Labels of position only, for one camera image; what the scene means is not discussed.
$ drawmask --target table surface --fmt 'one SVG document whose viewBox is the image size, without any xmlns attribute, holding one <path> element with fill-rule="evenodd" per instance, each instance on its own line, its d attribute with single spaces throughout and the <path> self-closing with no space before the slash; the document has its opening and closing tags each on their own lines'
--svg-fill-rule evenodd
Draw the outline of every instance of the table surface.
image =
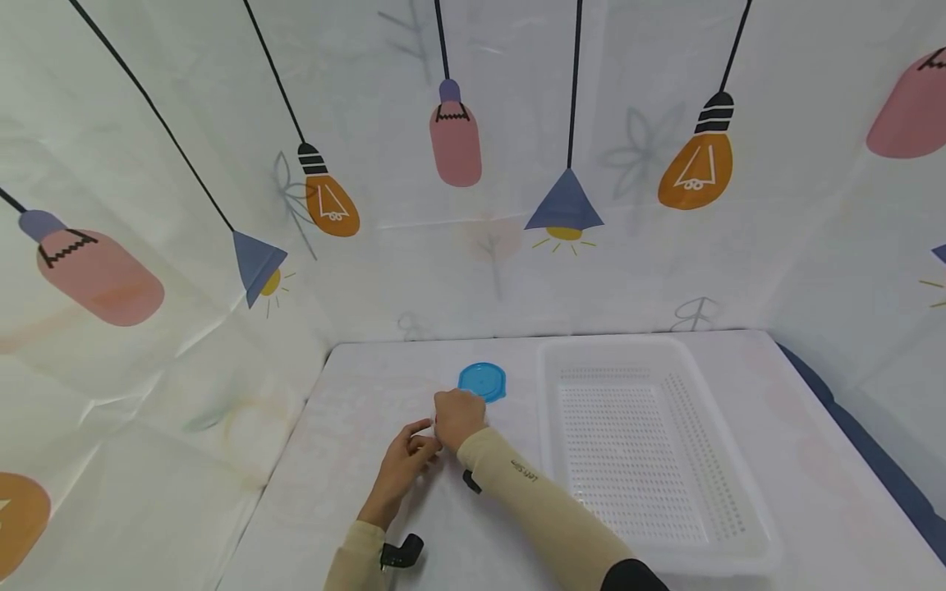
<svg viewBox="0 0 946 591">
<path fill-rule="evenodd" d="M 665 576 L 688 589 L 943 589 L 946 570 L 771 338 L 760 331 L 674 334 L 706 378 L 776 522 L 784 555 L 768 578 Z M 219 591 L 311 591 L 374 482 L 399 428 L 430 416 L 432 394 L 464 367 L 507 374 L 487 411 L 540 465 L 538 348 L 554 339 L 345 344 L 315 386 Z M 427 543 L 396 589 L 554 589 L 515 524 L 446 458 L 415 487 L 388 539 Z"/>
</svg>

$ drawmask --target beige arm sleeve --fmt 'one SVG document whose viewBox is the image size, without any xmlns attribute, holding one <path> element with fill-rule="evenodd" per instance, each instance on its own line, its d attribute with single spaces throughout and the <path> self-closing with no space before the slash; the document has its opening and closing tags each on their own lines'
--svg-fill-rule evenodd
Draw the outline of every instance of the beige arm sleeve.
<svg viewBox="0 0 946 591">
<path fill-rule="evenodd" d="M 335 552 L 324 591 L 384 591 L 383 547 L 384 530 L 363 521 L 353 523 Z"/>
<path fill-rule="evenodd" d="M 581 503 L 530 466 L 486 428 L 457 452 L 484 492 L 513 514 L 566 591 L 600 589 L 607 571 L 631 550 Z"/>
</svg>

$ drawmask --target black clip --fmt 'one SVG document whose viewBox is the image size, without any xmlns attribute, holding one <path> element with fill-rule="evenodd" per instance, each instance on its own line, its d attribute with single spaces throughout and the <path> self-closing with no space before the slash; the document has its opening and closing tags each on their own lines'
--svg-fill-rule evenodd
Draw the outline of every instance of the black clip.
<svg viewBox="0 0 946 591">
<path fill-rule="evenodd" d="M 409 533 L 401 547 L 385 544 L 381 548 L 381 567 L 408 568 L 417 564 L 420 552 L 424 549 L 424 540 L 420 536 Z"/>
<path fill-rule="evenodd" d="M 477 484 L 476 480 L 473 479 L 473 473 L 469 470 L 464 472 L 464 482 L 466 483 L 466 486 L 468 486 L 470 490 L 477 495 L 482 492 L 482 488 L 480 488 L 480 485 Z"/>
</svg>

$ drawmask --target black cord illustration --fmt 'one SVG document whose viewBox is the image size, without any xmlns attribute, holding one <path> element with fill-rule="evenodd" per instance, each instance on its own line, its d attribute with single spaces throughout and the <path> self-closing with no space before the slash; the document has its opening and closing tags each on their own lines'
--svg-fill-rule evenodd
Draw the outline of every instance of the black cord illustration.
<svg viewBox="0 0 946 591">
<path fill-rule="evenodd" d="M 266 54 L 266 61 L 270 63 L 272 75 L 276 78 L 276 85 L 279 86 L 279 94 L 283 96 L 283 102 L 286 103 L 286 110 L 289 111 L 289 117 L 292 119 L 292 125 L 295 126 L 296 133 L 299 134 L 299 142 L 301 144 L 306 144 L 306 137 L 302 133 L 302 127 L 300 127 L 299 120 L 296 118 L 295 111 L 292 109 L 292 104 L 289 102 L 289 95 L 286 94 L 286 88 L 283 86 L 283 80 L 279 78 L 279 72 L 276 71 L 276 63 L 272 60 L 272 54 L 270 53 L 269 47 L 266 45 L 266 40 L 263 39 L 263 32 L 259 30 L 259 23 L 256 21 L 256 16 L 253 14 L 253 9 L 250 7 L 250 0 L 243 0 L 243 6 L 246 7 L 246 11 L 250 15 L 250 21 L 253 22 L 253 29 L 256 31 L 256 38 L 259 39 L 259 44 L 263 46 L 263 53 Z"/>
<path fill-rule="evenodd" d="M 440 0 L 433 0 L 437 9 L 437 32 L 440 34 L 440 58 L 444 62 L 444 79 L 450 78 L 450 62 L 447 60 L 447 38 L 444 35 L 444 16 L 440 12 Z"/>
<path fill-rule="evenodd" d="M 743 39 L 743 30 L 745 29 L 745 20 L 749 17 L 749 9 L 752 8 L 752 0 L 745 0 L 745 10 L 743 10 L 743 20 L 739 22 L 739 30 L 736 31 L 736 40 L 732 44 L 732 50 L 729 52 L 729 62 L 726 64 L 726 72 L 723 74 L 723 81 L 719 85 L 719 92 L 726 89 L 726 83 L 729 82 L 729 73 L 732 71 L 732 63 L 736 61 L 736 51 L 739 50 L 739 42 Z"/>
<path fill-rule="evenodd" d="M 578 102 L 578 56 L 582 47 L 582 5 L 578 0 L 578 14 L 575 16 L 575 59 L 571 66 L 571 116 L 569 121 L 569 158 L 566 168 L 571 168 L 571 153 L 575 143 L 575 108 Z"/>
<path fill-rule="evenodd" d="M 15 209 L 16 211 L 20 212 L 21 214 L 26 213 L 26 208 L 20 203 L 20 201 L 14 199 L 13 196 L 10 193 L 8 193 L 6 190 L 4 190 L 3 187 L 0 187 L 0 197 L 2 197 L 4 201 L 9 203 L 9 206 Z"/>
<path fill-rule="evenodd" d="M 223 223 L 227 225 L 227 228 L 230 229 L 230 232 L 235 232 L 236 230 L 234 230 L 233 224 L 230 223 L 230 220 L 227 219 L 227 216 L 223 214 L 223 210 L 220 209 L 219 205 L 217 205 L 217 200 L 215 200 L 214 196 L 211 195 L 210 189 L 208 189 L 207 185 L 203 182 L 201 175 L 198 174 L 197 169 L 191 164 L 190 158 L 187 158 L 187 154 L 184 153 L 184 149 L 181 148 L 181 143 L 178 142 L 177 137 L 174 136 L 174 132 L 171 131 L 171 127 L 167 124 L 164 117 L 161 116 L 161 112 L 158 111 L 154 101 L 151 100 L 151 96 L 148 94 L 148 91 L 146 91 L 145 87 L 141 85 L 140 81 L 138 81 L 138 77 L 134 74 L 134 72 L 131 71 L 131 68 L 128 67 L 128 65 L 125 63 L 125 60 L 122 59 L 122 57 L 115 50 L 112 42 L 110 42 L 108 37 L 105 36 L 105 33 L 102 32 L 102 29 L 98 28 L 96 22 L 92 20 L 92 17 L 89 16 L 89 13 L 85 11 L 78 0 L 69 0 L 69 4 L 71 4 L 73 8 L 76 9 L 76 12 L 79 13 L 79 16 L 82 17 L 82 20 L 85 21 L 86 25 L 92 29 L 92 31 L 96 34 L 96 37 L 98 37 L 102 44 L 105 45 L 105 48 L 109 50 L 109 53 L 112 54 L 112 57 L 115 58 L 115 61 L 117 61 L 118 65 L 121 66 L 121 69 L 125 71 L 125 74 L 128 75 L 128 77 L 131 79 L 131 82 L 134 83 L 135 87 L 138 89 L 138 92 L 141 93 L 141 96 L 148 103 L 148 106 L 151 107 L 151 111 L 154 113 L 154 116 L 158 118 L 158 121 L 160 121 L 161 125 L 165 128 L 167 137 L 171 138 L 171 142 L 174 143 L 174 147 L 178 149 L 181 157 L 184 158 L 184 161 L 187 163 L 187 167 L 190 168 L 194 178 L 197 179 L 198 184 L 201 186 L 201 189 L 203 189 L 204 195 L 206 195 L 207 198 L 210 199 L 210 202 L 214 204 L 214 209 L 217 210 L 217 213 L 220 215 L 220 219 L 222 219 Z"/>
</svg>

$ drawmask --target human hand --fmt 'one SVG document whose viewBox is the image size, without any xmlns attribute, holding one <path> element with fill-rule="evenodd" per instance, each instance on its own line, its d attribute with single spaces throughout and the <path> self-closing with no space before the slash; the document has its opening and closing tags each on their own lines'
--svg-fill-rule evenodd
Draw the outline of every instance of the human hand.
<svg viewBox="0 0 946 591">
<path fill-rule="evenodd" d="M 437 439 L 457 453 L 470 435 L 486 428 L 486 402 L 475 394 L 454 388 L 433 395 L 437 408 Z"/>
<path fill-rule="evenodd" d="M 437 461 L 436 453 L 443 448 L 432 437 L 416 435 L 430 425 L 430 419 L 423 419 L 405 426 L 397 434 L 381 461 L 375 486 L 361 508 L 358 521 L 388 530 L 414 480 L 427 469 L 429 462 Z"/>
</svg>

